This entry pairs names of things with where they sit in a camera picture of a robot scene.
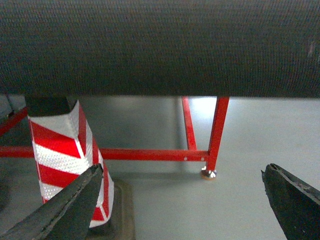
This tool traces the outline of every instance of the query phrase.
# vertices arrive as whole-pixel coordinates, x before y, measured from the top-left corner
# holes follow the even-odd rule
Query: concrete floor
[[[175,97],[81,97],[100,147],[185,149],[181,101]],[[193,97],[199,149],[207,149],[214,98]],[[285,240],[270,208],[261,171],[275,163],[320,189],[320,100],[232,98],[214,181],[203,163],[107,160],[111,176],[133,186],[137,240]],[[22,131],[22,122],[0,139]],[[35,162],[0,161],[0,232],[41,205]]]

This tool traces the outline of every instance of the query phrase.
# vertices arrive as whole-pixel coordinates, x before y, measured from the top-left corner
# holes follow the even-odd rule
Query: gray textured fabric
[[[318,0],[0,0],[0,93],[320,97]]]

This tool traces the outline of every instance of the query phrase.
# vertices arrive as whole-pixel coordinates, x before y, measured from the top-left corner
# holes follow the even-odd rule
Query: metal foot
[[[217,171],[216,170],[207,170],[206,167],[202,168],[201,170],[201,177],[204,180],[213,180],[217,176]]]

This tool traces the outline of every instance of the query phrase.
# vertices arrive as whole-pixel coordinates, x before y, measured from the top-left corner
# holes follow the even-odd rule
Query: red metal bar
[[[100,149],[103,159],[144,161],[207,161],[209,154],[200,150]]]
[[[186,143],[189,150],[197,150],[196,137],[194,127],[192,124],[191,111],[189,107],[189,100],[187,96],[182,97],[182,108],[184,116]]]
[[[209,154],[203,150],[148,150],[101,148],[103,159],[144,161],[207,161]],[[31,146],[0,146],[0,158],[34,158]]]
[[[22,108],[16,114],[11,116],[5,122],[0,124],[0,137],[17,125],[22,119],[28,115],[27,107]]]
[[[32,146],[0,146],[0,158],[34,158]]]
[[[229,97],[217,97],[215,112],[213,117],[211,137],[209,143],[209,159],[206,162],[206,170],[214,171],[216,169],[216,163],[224,130],[227,110],[229,104]]]

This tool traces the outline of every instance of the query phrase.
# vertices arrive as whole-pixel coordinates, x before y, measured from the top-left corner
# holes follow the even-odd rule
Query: red and white reflective tape
[[[43,202],[100,163],[104,178],[90,228],[105,224],[112,212],[114,183],[79,101],[68,114],[28,118]]]

